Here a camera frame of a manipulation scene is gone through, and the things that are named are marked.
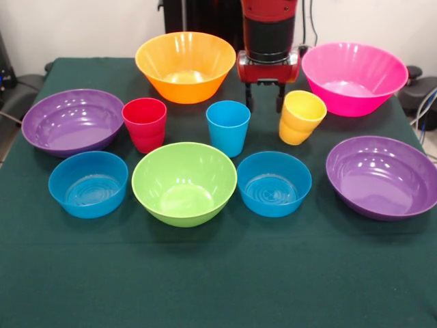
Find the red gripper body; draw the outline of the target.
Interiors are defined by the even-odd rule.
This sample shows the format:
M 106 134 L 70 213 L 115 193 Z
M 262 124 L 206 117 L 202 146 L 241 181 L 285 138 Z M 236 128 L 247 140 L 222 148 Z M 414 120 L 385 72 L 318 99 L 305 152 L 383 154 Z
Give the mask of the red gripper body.
M 239 51 L 236 64 L 243 83 L 286 84 L 295 82 L 298 77 L 300 55 L 298 50 L 292 50 L 284 61 L 261 64 L 250 59 L 246 51 Z

